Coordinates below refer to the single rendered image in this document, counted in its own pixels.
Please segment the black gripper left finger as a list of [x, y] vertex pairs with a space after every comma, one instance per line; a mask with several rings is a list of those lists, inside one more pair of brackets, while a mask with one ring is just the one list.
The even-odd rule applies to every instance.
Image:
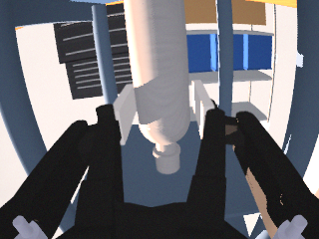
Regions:
[[115, 202], [125, 202], [121, 145], [137, 113], [134, 84], [96, 113], [97, 123], [71, 123], [0, 207], [0, 239], [52, 239], [80, 182], [69, 239], [117, 239]]

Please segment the white plastic bottle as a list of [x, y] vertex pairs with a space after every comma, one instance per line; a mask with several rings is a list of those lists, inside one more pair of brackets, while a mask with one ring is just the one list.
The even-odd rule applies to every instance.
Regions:
[[179, 170], [190, 124], [184, 0], [124, 0], [139, 126], [157, 144], [157, 170]]

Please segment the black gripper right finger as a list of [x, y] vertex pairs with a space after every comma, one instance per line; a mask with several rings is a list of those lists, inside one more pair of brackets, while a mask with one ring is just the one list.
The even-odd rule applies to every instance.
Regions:
[[225, 141], [232, 145], [270, 238], [319, 239], [319, 198], [257, 117], [247, 111], [226, 116], [201, 80], [192, 81], [192, 92], [202, 139], [175, 239], [223, 239]]

